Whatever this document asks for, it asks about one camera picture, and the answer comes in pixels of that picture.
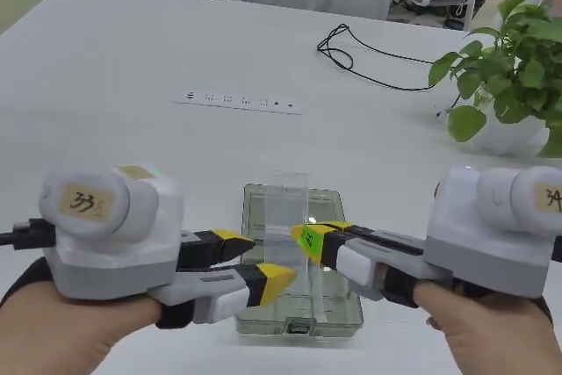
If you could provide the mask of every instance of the power socket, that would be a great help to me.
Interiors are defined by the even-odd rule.
[[[254,112],[302,114],[299,107],[292,101],[271,99],[266,97],[248,97],[238,94],[217,93],[210,91],[189,90],[177,96],[174,101],[180,105],[206,105],[228,109],[251,110]]]

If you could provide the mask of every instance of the finger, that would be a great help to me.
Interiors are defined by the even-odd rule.
[[[441,325],[439,325],[439,323],[436,320],[434,320],[432,317],[429,317],[427,320],[425,320],[425,323],[428,324],[433,329],[436,329],[437,331],[442,331]]]
[[[474,301],[427,281],[418,283],[414,288],[414,301],[442,327],[469,321],[479,311],[479,305]]]
[[[112,327],[118,339],[156,324],[160,320],[161,304],[148,296],[122,300],[112,306]]]

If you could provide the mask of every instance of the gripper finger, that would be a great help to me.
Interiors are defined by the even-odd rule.
[[[295,276],[295,270],[273,263],[185,270],[171,284],[151,289],[148,295],[166,306],[192,302],[194,323],[214,323],[247,307],[270,304]]]
[[[254,241],[228,230],[182,232],[177,271],[225,263],[254,247]]]

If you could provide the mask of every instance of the clear plastic box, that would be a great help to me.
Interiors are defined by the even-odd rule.
[[[304,222],[344,220],[335,191],[307,189],[304,174],[276,174],[269,185],[244,188],[242,234],[256,246],[243,263],[271,262],[298,270],[295,281],[268,306],[236,317],[241,334],[352,337],[363,326],[359,296],[329,268],[308,260],[290,236]]]

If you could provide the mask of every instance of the black wrist strap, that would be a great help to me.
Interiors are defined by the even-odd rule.
[[[42,281],[53,281],[53,273],[49,268],[47,259],[43,256],[32,263],[27,270],[16,280],[12,287],[2,298],[0,309],[14,293],[23,289],[27,285],[40,283]],[[193,301],[182,303],[176,306],[162,305],[162,316],[156,323],[160,329],[184,328],[193,319],[194,304]]]

